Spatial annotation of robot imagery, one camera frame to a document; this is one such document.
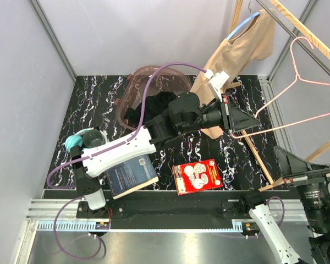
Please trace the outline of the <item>pink wire hanger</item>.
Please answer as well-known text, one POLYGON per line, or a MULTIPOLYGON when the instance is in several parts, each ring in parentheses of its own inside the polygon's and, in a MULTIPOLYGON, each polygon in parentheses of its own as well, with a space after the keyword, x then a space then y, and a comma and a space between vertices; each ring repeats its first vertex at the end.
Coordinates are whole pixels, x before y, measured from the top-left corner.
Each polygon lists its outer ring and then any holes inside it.
MULTIPOLYGON (((275 102, 276 100, 278 100, 278 98, 280 98, 283 94, 285 94, 292 87, 294 87, 296 85, 296 83, 303 83, 303 85, 302 84, 298 85, 298 88, 302 88, 301 91, 299 91, 299 92, 296 92, 296 91, 293 92, 293 95, 294 96, 297 96, 297 97, 289 96, 289 99, 292 100, 292 103, 289 103, 289 106, 292 106, 292 110, 297 110, 297 99, 300 99, 300 103, 302 103, 302 104, 305 103, 305 99, 302 99, 302 92, 304 92, 304 96, 307 97, 307 100, 306 100, 307 103, 317 102, 316 99, 313 99, 313 101, 311 101, 311 96, 312 95, 316 95, 316 88, 317 88, 317 86, 320 86, 320 87, 330 87, 330 83, 307 80, 307 79, 304 79, 304 78, 302 78, 300 76, 300 73, 298 71, 298 65, 296 63, 296 59, 295 59, 294 51, 293 51, 293 45, 294 45, 294 43, 296 43, 299 40, 302 40, 302 41, 308 43, 308 45, 309 45, 310 48, 308 48, 307 51, 310 51, 310 49, 314 49, 314 45, 306 37, 299 36, 299 37, 296 37, 295 39, 292 40, 292 42, 290 44, 290 55, 291 55, 292 66, 293 66, 293 69, 294 69, 294 72, 295 72, 295 79, 283 91, 281 91, 274 98, 272 98, 270 101, 268 101, 263 107, 261 107, 256 112, 256 114, 255 114, 256 117, 265 108, 267 108, 268 106, 270 106, 273 102, 275 102)), ((301 123, 304 123, 304 122, 309 122, 311 120, 318 119, 318 118, 323 118, 323 117, 326 117, 326 116, 330 116, 330 113, 326 113, 326 114, 322 114, 322 115, 317 115, 315 117, 310 117, 310 118, 303 119, 303 120, 300 120, 300 121, 296 121, 296 122, 293 122, 293 123, 284 124, 284 125, 281 125, 281 126, 278 126, 278 127, 275 127, 275 128, 261 130, 261 131, 253 132, 253 133, 250 133, 250 134, 244 134, 243 131, 241 132, 241 135, 235 135, 234 133, 231 133, 230 136, 232 138, 234 138, 234 139, 242 139, 242 138, 246 138, 246 137, 249 137, 249 136, 255 136, 255 135, 260 135, 260 134, 264 134, 264 133, 273 132, 273 131, 276 131, 276 130, 285 129, 285 128, 288 128, 288 127, 292 127, 292 126, 295 126, 295 125, 298 125, 298 124, 301 124, 301 123)))

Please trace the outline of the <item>beige t shirt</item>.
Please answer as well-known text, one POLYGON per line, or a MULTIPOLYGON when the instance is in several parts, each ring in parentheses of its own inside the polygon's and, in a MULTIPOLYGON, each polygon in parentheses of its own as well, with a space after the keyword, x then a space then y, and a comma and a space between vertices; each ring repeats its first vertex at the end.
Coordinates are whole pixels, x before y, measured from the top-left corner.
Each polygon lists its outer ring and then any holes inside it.
POLYGON ((273 53, 276 22, 261 9, 249 26, 235 38, 225 38, 207 61, 205 68, 214 73, 224 71, 229 75, 222 86, 225 91, 229 84, 252 61, 264 60, 273 53))

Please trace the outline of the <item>black t shirt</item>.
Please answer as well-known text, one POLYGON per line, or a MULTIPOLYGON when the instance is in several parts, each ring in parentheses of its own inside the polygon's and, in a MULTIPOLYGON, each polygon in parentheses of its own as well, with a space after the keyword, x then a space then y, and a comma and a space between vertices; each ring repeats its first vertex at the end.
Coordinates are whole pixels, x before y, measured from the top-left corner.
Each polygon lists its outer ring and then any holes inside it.
MULTIPOLYGON (((161 91, 156 95, 147 96, 142 125, 162 114, 162 112, 168 108, 169 103, 176 99, 176 97, 176 94, 170 91, 161 91)), ((141 105, 142 103, 140 103, 135 109, 128 108, 124 115, 124 119, 131 122, 131 124, 138 124, 141 117, 141 105)))

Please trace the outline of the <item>blue hanger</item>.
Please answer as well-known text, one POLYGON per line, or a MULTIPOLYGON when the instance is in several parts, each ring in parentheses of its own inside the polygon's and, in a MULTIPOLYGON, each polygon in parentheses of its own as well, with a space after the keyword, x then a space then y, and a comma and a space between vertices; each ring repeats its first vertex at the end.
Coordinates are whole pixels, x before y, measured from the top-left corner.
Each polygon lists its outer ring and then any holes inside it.
POLYGON ((260 13, 261 13, 260 11, 257 11, 255 13, 253 13, 252 9, 250 8, 251 1, 249 1, 247 7, 248 7, 248 10, 250 11, 250 15, 245 20, 243 20, 240 24, 238 24, 243 3, 244 3, 243 0, 237 0, 235 2, 233 18, 231 20, 231 25, 230 25, 230 32, 229 32, 229 35, 226 37, 227 40, 232 39, 233 36, 238 31, 240 31, 248 22, 250 22, 251 20, 253 20, 257 16, 259 16, 260 13))

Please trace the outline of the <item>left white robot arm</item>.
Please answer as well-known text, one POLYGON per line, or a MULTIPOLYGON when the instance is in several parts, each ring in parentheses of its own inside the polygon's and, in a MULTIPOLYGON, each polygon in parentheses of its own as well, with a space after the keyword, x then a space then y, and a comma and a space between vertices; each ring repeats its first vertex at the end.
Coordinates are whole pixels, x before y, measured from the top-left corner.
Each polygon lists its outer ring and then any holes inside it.
POLYGON ((98 129, 81 131, 82 145, 70 149, 76 190, 85 198, 88 210, 97 218, 108 210, 98 176, 108 169, 181 141, 186 133, 220 127, 235 133, 260 125, 260 121, 239 108, 228 94, 200 105, 199 97, 183 92, 153 119, 142 122, 133 133, 112 142, 98 129))

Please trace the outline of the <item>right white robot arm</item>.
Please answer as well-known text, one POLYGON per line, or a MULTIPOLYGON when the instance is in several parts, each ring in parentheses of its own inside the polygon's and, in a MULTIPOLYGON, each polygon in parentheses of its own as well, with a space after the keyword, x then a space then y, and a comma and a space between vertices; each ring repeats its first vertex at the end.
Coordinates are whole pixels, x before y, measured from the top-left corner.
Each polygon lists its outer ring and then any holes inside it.
MULTIPOLYGON (((317 263, 330 263, 330 166, 308 162, 280 146, 274 147, 282 182, 295 187, 302 203, 310 237, 311 256, 317 263)), ((266 239, 277 263, 303 263, 273 219, 258 190, 241 195, 239 213, 252 218, 266 239)))

